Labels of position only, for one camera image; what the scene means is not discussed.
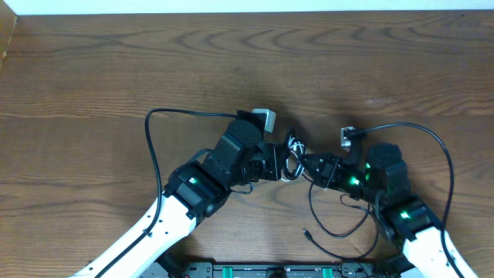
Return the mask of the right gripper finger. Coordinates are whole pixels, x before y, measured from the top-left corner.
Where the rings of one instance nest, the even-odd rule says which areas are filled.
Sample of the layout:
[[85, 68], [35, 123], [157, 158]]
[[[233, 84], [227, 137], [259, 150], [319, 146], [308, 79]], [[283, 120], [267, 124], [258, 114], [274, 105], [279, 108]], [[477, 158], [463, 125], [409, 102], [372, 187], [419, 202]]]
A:
[[300, 161], [304, 166], [319, 166], [335, 164], [336, 158], [332, 154], [303, 154]]
[[314, 185], [321, 188], [327, 187], [328, 177], [324, 177], [322, 175], [322, 169], [319, 166], [318, 161], [304, 161], [303, 167], [305, 168], [310, 179], [313, 181]]

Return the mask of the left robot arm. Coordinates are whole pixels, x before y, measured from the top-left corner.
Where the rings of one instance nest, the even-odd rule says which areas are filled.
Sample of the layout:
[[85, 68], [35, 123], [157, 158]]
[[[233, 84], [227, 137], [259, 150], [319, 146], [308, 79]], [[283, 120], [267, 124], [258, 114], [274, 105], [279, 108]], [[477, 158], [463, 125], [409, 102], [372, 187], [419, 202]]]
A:
[[138, 277], [167, 249], [188, 236], [226, 202], [232, 187], [278, 181], [293, 136], [266, 143], [262, 126], [232, 121], [203, 162], [189, 161], [168, 178], [158, 198], [134, 226], [77, 277]]

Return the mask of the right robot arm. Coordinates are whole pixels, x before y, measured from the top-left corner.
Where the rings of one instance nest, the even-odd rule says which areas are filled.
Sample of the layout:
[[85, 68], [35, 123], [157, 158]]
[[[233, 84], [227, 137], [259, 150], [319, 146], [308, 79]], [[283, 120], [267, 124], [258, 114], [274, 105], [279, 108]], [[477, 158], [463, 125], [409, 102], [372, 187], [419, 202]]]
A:
[[395, 144], [369, 147], [365, 165], [333, 154], [304, 154], [313, 183], [367, 202], [377, 232], [398, 254], [374, 268], [376, 277], [474, 277], [439, 217], [411, 191], [408, 167]]

